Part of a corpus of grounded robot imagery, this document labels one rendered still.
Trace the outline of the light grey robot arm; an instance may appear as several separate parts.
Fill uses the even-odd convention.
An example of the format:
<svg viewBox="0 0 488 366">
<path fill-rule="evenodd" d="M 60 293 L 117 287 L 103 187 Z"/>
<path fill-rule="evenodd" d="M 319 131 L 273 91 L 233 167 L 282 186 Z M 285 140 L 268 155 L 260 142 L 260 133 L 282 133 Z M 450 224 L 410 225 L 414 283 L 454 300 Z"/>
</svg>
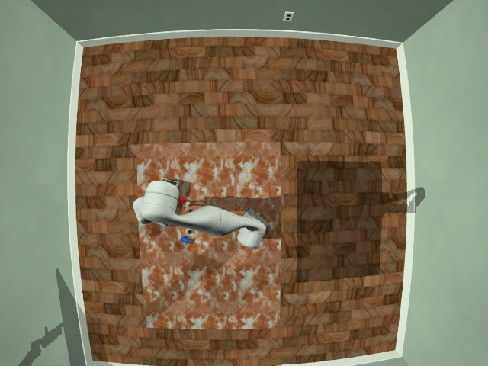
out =
<svg viewBox="0 0 488 366">
<path fill-rule="evenodd" d="M 174 184 L 152 181 L 146 189 L 145 197 L 133 202 L 138 221 L 141 224 L 153 221 L 180 226 L 214 236 L 224 236 L 241 228 L 237 239 L 251 249 L 257 248 L 262 241 L 266 227 L 254 217 L 242 217 L 214 206 L 204 206 L 190 213 L 176 215 L 178 195 L 178 188 Z"/>
</svg>

